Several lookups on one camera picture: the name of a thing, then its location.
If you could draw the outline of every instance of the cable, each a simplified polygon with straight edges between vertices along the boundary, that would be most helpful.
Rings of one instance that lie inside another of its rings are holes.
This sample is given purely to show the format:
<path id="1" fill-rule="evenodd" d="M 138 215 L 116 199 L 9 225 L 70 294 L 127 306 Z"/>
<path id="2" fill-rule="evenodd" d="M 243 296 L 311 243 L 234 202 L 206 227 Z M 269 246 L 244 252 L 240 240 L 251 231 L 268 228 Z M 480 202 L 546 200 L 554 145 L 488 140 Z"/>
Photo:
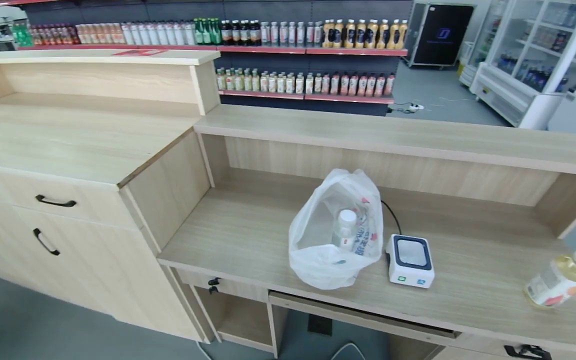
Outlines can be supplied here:
<path id="1" fill-rule="evenodd" d="M 361 355 L 361 358 L 363 360 L 366 360 L 366 357 L 364 356 L 364 353 L 359 350 L 359 347 L 357 347 L 356 344 L 354 344 L 353 342 L 348 342 L 347 344 L 345 344 L 344 346 L 341 346 L 339 348 L 339 350 L 336 351 L 336 353 L 334 353 L 334 355 L 332 355 L 332 357 L 330 358 L 330 360 L 335 360 L 335 358 L 337 357 L 337 355 L 339 355 L 339 353 L 341 353 L 345 348 L 347 347 L 354 347 L 357 350 L 357 353 L 359 353 L 359 355 Z"/>
<path id="2" fill-rule="evenodd" d="M 392 217 L 395 218 L 395 223 L 397 223 L 399 235 L 404 235 L 404 233 L 402 232 L 402 226 L 400 226 L 400 221 L 397 219 L 397 216 L 395 216 L 395 212 L 393 212 L 393 209 L 391 209 L 391 207 L 388 206 L 388 203 L 386 203 L 384 200 L 382 200 L 381 203 L 386 205 L 386 208 L 388 208 L 389 212 L 392 214 Z"/>

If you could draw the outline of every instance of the bottle label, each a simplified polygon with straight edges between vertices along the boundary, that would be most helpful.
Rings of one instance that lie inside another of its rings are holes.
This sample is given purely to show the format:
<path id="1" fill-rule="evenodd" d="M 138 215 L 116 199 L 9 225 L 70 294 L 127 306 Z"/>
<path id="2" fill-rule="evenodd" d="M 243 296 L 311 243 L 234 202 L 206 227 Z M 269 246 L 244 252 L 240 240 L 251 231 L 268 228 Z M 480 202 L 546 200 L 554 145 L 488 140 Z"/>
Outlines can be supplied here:
<path id="1" fill-rule="evenodd" d="M 576 281 L 568 280 L 552 260 L 548 268 L 530 280 L 525 292 L 537 305 L 558 306 L 576 294 Z"/>

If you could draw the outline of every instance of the counter top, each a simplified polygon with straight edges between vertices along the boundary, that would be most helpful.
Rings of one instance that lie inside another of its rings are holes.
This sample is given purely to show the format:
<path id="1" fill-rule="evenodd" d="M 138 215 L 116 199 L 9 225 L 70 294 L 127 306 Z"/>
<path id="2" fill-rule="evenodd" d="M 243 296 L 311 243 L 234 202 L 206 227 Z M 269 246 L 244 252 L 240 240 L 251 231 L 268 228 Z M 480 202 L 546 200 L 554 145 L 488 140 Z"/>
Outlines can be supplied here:
<path id="1" fill-rule="evenodd" d="M 428 239 L 436 269 L 432 287 L 389 282 L 382 256 L 362 269 L 354 285 L 325 291 L 301 281 L 288 259 L 288 228 L 321 183 L 231 168 L 159 262 L 405 321 L 576 352 L 576 297 L 542 310 L 522 293 L 551 259 L 569 252 L 533 208 L 380 187 L 403 233 Z M 397 228 L 387 210 L 383 216 L 388 237 Z"/>
<path id="2" fill-rule="evenodd" d="M 14 93 L 0 98 L 0 168 L 123 187 L 199 118 L 194 104 Z"/>
<path id="3" fill-rule="evenodd" d="M 576 174 L 576 134 L 335 112 L 220 105 L 198 133 Z"/>
<path id="4" fill-rule="evenodd" d="M 219 51 L 210 50 L 135 50 L 137 52 L 134 55 L 125 54 L 128 51 L 130 50 L 0 51 L 0 64 L 105 63 L 199 66 L 220 56 Z"/>

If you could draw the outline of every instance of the black cable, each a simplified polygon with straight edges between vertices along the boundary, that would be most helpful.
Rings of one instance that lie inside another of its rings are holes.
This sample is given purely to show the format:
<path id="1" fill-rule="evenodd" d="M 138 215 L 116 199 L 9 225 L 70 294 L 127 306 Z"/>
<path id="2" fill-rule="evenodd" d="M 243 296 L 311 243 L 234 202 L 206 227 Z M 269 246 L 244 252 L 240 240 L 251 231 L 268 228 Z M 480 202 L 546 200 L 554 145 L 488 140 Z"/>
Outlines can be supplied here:
<path id="1" fill-rule="evenodd" d="M 402 226 L 400 226 L 400 221 L 397 219 L 397 216 L 395 215 L 395 212 L 393 212 L 393 209 L 391 209 L 391 207 L 388 206 L 388 203 L 386 203 L 384 200 L 382 200 L 381 203 L 386 205 L 386 208 L 388 208 L 388 211 L 392 214 L 392 217 L 395 218 L 395 223 L 397 223 L 399 235 L 404 235 L 404 233 L 402 232 Z"/>

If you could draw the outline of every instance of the logo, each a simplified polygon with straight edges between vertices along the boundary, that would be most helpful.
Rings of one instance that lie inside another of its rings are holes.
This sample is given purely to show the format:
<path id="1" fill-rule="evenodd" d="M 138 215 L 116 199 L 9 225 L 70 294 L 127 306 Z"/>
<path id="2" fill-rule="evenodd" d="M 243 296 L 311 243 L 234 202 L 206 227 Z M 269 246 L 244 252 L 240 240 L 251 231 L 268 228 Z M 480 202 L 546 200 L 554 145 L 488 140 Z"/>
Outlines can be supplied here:
<path id="1" fill-rule="evenodd" d="M 441 29 L 439 29 L 439 31 L 437 31 L 437 39 L 448 39 L 448 37 L 450 36 L 450 29 L 448 27 L 442 27 Z"/>

